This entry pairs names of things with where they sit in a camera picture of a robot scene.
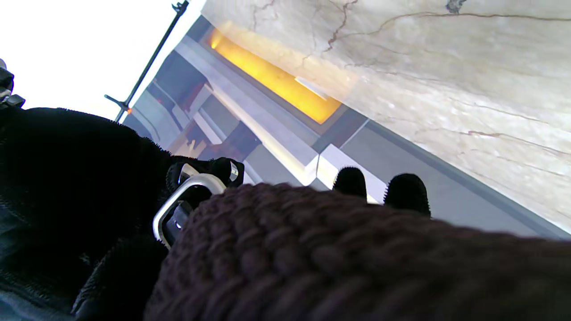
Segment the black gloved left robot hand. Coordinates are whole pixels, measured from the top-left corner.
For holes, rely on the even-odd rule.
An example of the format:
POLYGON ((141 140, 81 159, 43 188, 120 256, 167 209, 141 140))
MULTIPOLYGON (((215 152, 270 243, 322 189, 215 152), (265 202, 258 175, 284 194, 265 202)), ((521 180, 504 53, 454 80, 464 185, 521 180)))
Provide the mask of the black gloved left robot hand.
MULTIPOLYGON (((384 204, 431 216, 426 186, 414 173, 401 173, 389 181, 384 204)), ((73 306, 75 319, 140 321, 166 255, 167 248, 153 236, 118 242, 80 291, 73 306)))

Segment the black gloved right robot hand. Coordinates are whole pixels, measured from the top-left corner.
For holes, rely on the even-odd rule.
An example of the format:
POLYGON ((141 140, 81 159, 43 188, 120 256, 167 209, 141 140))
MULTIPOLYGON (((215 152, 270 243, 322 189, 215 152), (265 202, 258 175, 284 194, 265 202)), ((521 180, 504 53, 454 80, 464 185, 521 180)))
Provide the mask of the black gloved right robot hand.
POLYGON ((244 181, 234 159, 172 155, 106 118, 2 108, 1 319, 76 321, 102 258, 121 240, 153 236, 184 165, 227 187, 244 181))

